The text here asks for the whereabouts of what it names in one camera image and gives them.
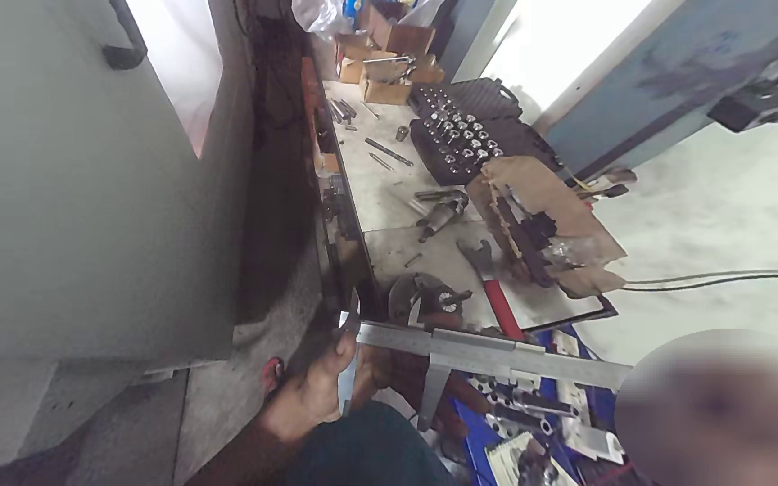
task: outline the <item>metal shaft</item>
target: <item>metal shaft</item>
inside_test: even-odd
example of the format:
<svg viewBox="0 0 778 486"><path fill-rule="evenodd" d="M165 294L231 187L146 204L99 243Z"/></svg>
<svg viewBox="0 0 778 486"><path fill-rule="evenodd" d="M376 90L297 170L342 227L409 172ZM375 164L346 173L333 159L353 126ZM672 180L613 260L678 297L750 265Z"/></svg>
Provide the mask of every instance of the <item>metal shaft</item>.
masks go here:
<svg viewBox="0 0 778 486"><path fill-rule="evenodd" d="M387 149L387 148L383 147L383 145L380 145L377 142L374 142L373 139L371 139L371 138L366 138L365 139L365 143L369 144L373 148L375 148L375 149L385 153L387 156L389 156L389 157L391 157L391 158L393 158L393 159L395 159L395 160L405 164L407 167L412 167L413 166L413 162L411 162L410 160L407 160L407 159L401 157L400 155L396 154L395 152L391 151L390 149Z"/></svg>

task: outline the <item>metal rod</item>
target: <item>metal rod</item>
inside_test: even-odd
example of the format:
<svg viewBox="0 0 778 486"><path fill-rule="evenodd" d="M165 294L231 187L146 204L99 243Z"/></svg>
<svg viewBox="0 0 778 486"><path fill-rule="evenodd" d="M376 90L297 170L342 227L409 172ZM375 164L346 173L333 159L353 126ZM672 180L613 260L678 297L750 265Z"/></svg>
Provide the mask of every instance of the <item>metal rod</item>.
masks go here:
<svg viewBox="0 0 778 486"><path fill-rule="evenodd" d="M362 103L362 106L365 106L365 109L368 110L368 112L371 113L376 119L380 119L380 116L375 113L368 105L366 105L364 101L360 101L360 103Z"/></svg>
<svg viewBox="0 0 778 486"><path fill-rule="evenodd" d="M400 155L396 154L395 152L391 151L390 149L387 149L383 147L383 145L378 144L377 142L374 142L372 138L365 138L365 143L371 145L373 148L385 153L387 156L405 164L407 167L412 167L413 162L401 157Z"/></svg>
<svg viewBox="0 0 778 486"><path fill-rule="evenodd" d="M371 156L372 159L376 160L378 164L382 165L383 168L386 169L387 171L393 171L393 172L395 171L395 169L391 165L386 163L385 160L383 160L380 157L377 157L377 154L373 152L368 152L368 155Z"/></svg>

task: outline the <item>black foam tool case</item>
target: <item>black foam tool case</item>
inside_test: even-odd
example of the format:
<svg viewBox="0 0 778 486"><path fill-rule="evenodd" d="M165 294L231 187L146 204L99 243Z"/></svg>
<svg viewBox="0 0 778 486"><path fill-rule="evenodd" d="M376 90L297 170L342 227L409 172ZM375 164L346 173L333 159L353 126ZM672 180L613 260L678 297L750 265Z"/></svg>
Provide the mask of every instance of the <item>black foam tool case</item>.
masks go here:
<svg viewBox="0 0 778 486"><path fill-rule="evenodd" d="M500 80L479 78L452 84L414 83L408 104L420 118L428 117L446 100L460 112L479 120L521 116L518 99Z"/></svg>
<svg viewBox="0 0 778 486"><path fill-rule="evenodd" d="M491 157L531 156L552 171L560 170L556 154L546 140L518 119L521 116L518 99L500 80L481 78L452 84L416 83L408 103L419 116L410 123L413 146L441 186L467 184L479 174L481 164ZM491 141L491 146L472 146L473 139L448 137L443 124L453 120L438 122L431 116L441 113L443 116L460 115L465 121L472 115L482 127L472 130L473 122L469 122L465 124L466 129L472 131L476 135L474 139L481 144ZM459 128L457 121L452 125L459 133L465 131ZM486 138L479 137L481 131L487 133ZM479 148L486 149L488 154L481 157ZM470 155L465 149L472 151L474 156L465 157Z"/></svg>
<svg viewBox="0 0 778 486"><path fill-rule="evenodd" d="M489 139L497 143L503 157L532 156L545 163L552 171L559 171L556 156L546 141L535 130L522 123L517 118L498 118L493 120L481 120L482 128L489 134ZM479 174L483 160L467 161L461 156L468 145L460 143L447 150L447 143L438 135L429 133L429 128L423 124L423 120L413 120L410 123L410 138L416 152L431 172L434 180L441 186L466 185ZM450 155L455 161L448 163L446 156Z"/></svg>

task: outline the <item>cardboard piece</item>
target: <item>cardboard piece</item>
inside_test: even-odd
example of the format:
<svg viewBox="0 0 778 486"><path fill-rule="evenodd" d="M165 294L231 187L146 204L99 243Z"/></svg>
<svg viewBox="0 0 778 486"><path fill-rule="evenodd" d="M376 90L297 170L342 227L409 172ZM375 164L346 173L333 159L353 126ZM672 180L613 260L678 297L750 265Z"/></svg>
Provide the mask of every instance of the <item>cardboard piece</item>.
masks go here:
<svg viewBox="0 0 778 486"><path fill-rule="evenodd" d="M373 2L363 6L366 13L359 16L360 25L382 50L401 54L424 56L434 40L434 27L398 25L410 10L407 4L398 2Z"/></svg>
<svg viewBox="0 0 778 486"><path fill-rule="evenodd" d="M373 59L377 59L382 51L373 53ZM407 98L413 89L411 81L400 81L389 84L403 74L407 69L405 62L375 62L365 64L362 70L359 86L362 89L362 97L365 103L380 103L383 105L405 105Z"/></svg>
<svg viewBox="0 0 778 486"><path fill-rule="evenodd" d="M366 35L339 34L335 36L335 70L342 83L358 84L362 78L362 61L382 57L395 57L395 53L383 52Z"/></svg>
<svg viewBox="0 0 778 486"><path fill-rule="evenodd" d="M626 256L626 252L605 226L593 216L578 196L565 183L534 157L498 157L482 166L481 174L467 186L470 200L489 227L503 256L513 266L516 276L528 275L520 251L509 236L508 225L496 210L494 198L513 189L518 202L531 214L545 212L556 223L556 236L594 238L602 263L572 270L546 270L573 298L590 297L619 289L625 284L618 275L604 269L610 261Z"/></svg>
<svg viewBox="0 0 778 486"><path fill-rule="evenodd" d="M438 60L434 54L427 54L416 58L416 70L410 75L410 81L414 83L440 83L446 73L438 66Z"/></svg>

